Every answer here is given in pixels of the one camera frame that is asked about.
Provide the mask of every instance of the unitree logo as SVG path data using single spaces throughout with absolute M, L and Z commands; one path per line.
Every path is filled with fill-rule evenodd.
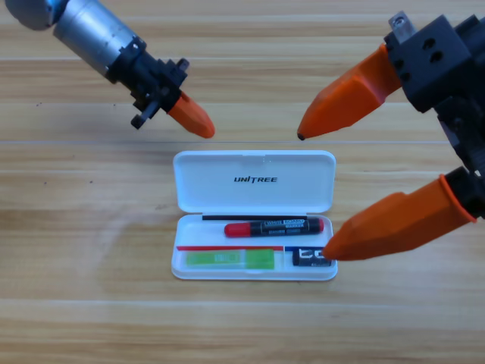
M 278 177 L 235 177 L 234 182 L 249 182 L 253 184 L 254 182 L 266 182 L 266 183 L 275 183 L 278 182 Z

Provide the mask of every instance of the red marker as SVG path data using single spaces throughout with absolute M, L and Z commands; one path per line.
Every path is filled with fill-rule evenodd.
M 281 237 L 284 235 L 319 234 L 324 230 L 321 218 L 305 220 L 276 220 L 228 224 L 224 228 L 226 237 Z

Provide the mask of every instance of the wooden surface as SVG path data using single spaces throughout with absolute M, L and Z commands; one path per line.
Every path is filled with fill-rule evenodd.
M 323 284 L 190 282 L 171 274 L 171 162 L 188 149 L 326 149 L 335 229 L 457 167 L 433 112 L 401 92 L 352 129 L 301 143 L 317 92 L 374 51 L 387 20 L 454 24 L 483 0 L 105 0 L 217 125 L 203 141 L 54 39 L 0 13 L 0 362 L 483 363 L 485 224 L 414 252 L 341 263 Z

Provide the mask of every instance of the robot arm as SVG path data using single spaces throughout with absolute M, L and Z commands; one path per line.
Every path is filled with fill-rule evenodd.
M 55 26 L 56 38 L 110 82 L 125 85 L 142 112 L 131 122 L 136 129 L 161 108 L 189 132 L 214 136 L 209 116 L 180 90 L 189 62 L 153 58 L 146 43 L 98 0 L 5 0 L 5 4 L 31 30 Z
M 402 87 L 418 111 L 437 112 L 465 167 L 349 219 L 324 249 L 328 259 L 403 252 L 485 217 L 485 18 L 452 27 L 441 16 L 417 31 L 400 12 L 390 26 L 385 45 L 320 92 L 299 138 L 350 127 Z

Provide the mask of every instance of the orange fingertip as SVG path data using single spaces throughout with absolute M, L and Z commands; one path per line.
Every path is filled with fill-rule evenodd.
M 185 93 L 182 93 L 168 114 L 190 133 L 206 139 L 215 135 L 215 126 L 210 117 L 199 104 Z
M 324 248 L 326 259 L 361 260 L 422 246 L 476 219 L 444 176 L 408 195 L 394 193 L 344 223 Z
M 401 87 L 382 44 L 372 55 L 323 89 L 298 129 L 301 140 L 350 127 Z

